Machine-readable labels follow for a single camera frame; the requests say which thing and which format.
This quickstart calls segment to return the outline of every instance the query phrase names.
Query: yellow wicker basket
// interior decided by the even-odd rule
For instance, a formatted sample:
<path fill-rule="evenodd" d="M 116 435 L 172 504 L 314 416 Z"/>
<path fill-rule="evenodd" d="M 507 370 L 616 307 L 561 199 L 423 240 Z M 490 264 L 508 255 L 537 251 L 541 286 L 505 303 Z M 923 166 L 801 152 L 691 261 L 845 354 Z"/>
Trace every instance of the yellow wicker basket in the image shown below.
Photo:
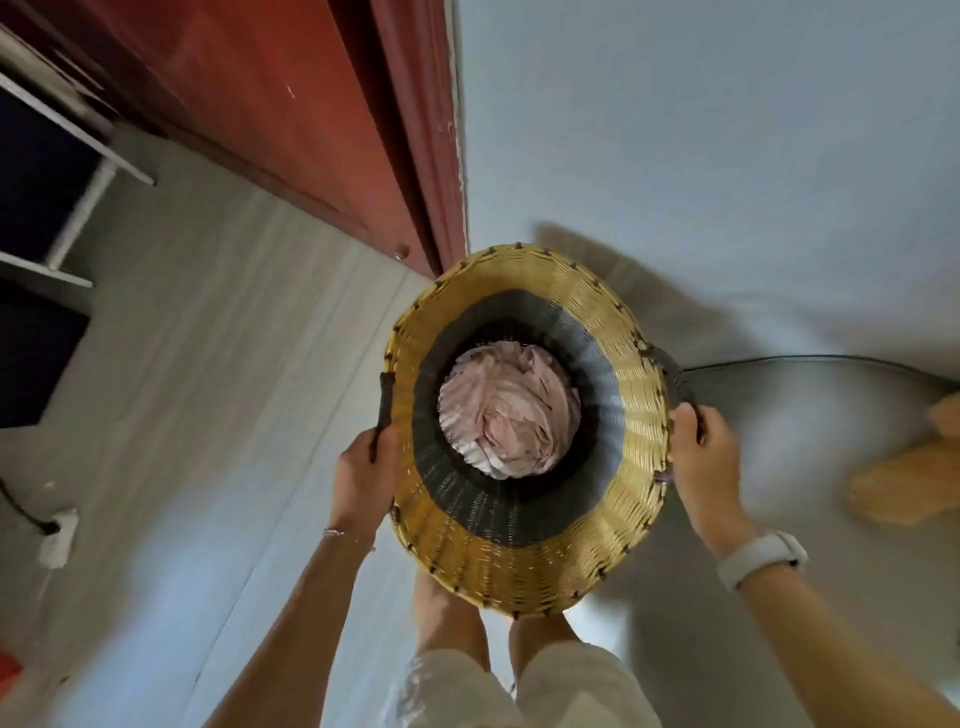
<path fill-rule="evenodd" d="M 544 347 L 580 391 L 580 428 L 550 473 L 494 480 L 440 430 L 453 360 L 500 339 Z M 643 539 L 665 497 L 659 351 L 602 280 L 556 252 L 498 246 L 441 276 L 400 316 L 384 355 L 383 419 L 401 443 L 400 542 L 479 606 L 518 616 L 575 604 Z"/>

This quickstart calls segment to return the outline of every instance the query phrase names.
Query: pink fabric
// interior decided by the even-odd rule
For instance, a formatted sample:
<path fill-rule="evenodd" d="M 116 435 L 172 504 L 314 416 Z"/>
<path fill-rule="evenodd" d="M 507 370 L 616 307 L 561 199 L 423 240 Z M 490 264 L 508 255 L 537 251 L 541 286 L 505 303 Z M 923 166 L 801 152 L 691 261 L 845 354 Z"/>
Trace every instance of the pink fabric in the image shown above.
<path fill-rule="evenodd" d="M 498 480 L 546 473 L 580 424 L 580 396 L 549 352 L 498 341 L 461 354 L 440 388 L 440 427 Z"/>

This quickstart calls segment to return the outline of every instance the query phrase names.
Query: hand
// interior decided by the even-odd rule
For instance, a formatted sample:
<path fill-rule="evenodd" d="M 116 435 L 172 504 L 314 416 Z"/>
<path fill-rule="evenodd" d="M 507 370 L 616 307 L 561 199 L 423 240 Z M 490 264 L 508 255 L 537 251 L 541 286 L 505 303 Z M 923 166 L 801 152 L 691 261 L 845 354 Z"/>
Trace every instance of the hand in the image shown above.
<path fill-rule="evenodd" d="M 733 553 L 759 534 L 740 503 L 740 446 L 717 410 L 700 407 L 706 441 L 697 443 L 693 406 L 670 413 L 673 437 L 669 458 L 674 482 L 693 530 L 718 558 Z"/>
<path fill-rule="evenodd" d="M 327 526 L 371 541 L 394 501 L 399 469 L 396 429 L 389 426 L 380 433 L 373 462 L 372 440 L 373 430 L 365 430 L 341 453 L 333 477 L 333 505 Z"/>

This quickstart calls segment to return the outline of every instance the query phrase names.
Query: red object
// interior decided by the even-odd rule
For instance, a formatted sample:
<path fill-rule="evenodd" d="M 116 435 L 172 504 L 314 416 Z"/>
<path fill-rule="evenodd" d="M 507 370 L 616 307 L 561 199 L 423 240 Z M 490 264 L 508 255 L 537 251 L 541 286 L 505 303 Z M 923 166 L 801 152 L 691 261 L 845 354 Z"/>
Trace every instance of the red object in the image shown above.
<path fill-rule="evenodd" d="M 10 692 L 23 666 L 6 652 L 0 652 L 0 698 Z"/>
<path fill-rule="evenodd" d="M 444 0 L 371 0 L 445 270 L 467 256 L 463 183 Z"/>
<path fill-rule="evenodd" d="M 383 114 L 396 99 L 357 62 L 382 59 L 376 26 L 343 10 L 352 3 L 14 1 L 173 138 L 411 268 L 440 272 L 401 158 L 409 150 L 394 143 L 402 124 Z M 354 16 L 359 35 L 340 27 Z"/>

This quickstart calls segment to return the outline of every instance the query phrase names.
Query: white smartwatch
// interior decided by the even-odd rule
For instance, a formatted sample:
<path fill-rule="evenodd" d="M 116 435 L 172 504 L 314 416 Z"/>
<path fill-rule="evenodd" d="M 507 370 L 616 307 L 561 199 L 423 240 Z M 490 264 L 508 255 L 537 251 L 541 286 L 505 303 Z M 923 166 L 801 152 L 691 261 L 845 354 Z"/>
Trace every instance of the white smartwatch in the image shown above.
<path fill-rule="evenodd" d="M 771 564 L 801 567 L 810 560 L 804 547 L 789 533 L 774 531 L 744 544 L 720 562 L 717 575 L 731 592 L 757 569 Z"/>

